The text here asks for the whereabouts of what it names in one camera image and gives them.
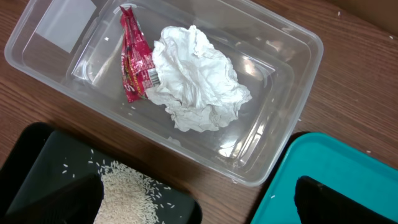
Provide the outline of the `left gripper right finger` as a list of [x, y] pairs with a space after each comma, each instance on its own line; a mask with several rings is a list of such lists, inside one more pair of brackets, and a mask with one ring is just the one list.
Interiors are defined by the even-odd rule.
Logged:
[[309, 176], [297, 180], [294, 203], [302, 224], [397, 224]]

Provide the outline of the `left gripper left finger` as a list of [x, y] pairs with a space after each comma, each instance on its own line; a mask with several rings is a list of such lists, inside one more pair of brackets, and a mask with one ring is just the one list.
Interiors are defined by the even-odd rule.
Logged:
[[74, 180], [39, 201], [1, 218], [2, 224], [92, 224], [104, 195], [99, 176]]

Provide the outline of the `white rice pile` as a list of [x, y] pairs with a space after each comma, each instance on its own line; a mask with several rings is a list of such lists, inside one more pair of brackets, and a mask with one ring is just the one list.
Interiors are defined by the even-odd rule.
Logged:
[[103, 185], [101, 205], [94, 223], [165, 223], [159, 212], [176, 207], [174, 202], [161, 202], [171, 188], [104, 154], [83, 156], [89, 168]]

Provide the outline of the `red snack wrapper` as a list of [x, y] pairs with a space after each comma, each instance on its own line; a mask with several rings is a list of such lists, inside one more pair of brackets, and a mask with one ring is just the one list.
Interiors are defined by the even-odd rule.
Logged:
[[131, 7], [120, 7], [120, 23], [124, 29], [121, 47], [121, 70], [127, 101], [146, 99], [146, 90], [160, 84], [152, 50]]

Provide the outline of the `white tissue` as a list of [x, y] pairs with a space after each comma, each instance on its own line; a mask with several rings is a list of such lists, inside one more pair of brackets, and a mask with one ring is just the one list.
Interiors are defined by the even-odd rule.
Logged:
[[195, 25], [165, 27], [152, 59], [160, 83], [146, 95], [154, 104], [165, 105], [175, 128], [183, 132], [227, 127], [252, 98], [238, 82], [231, 60]]

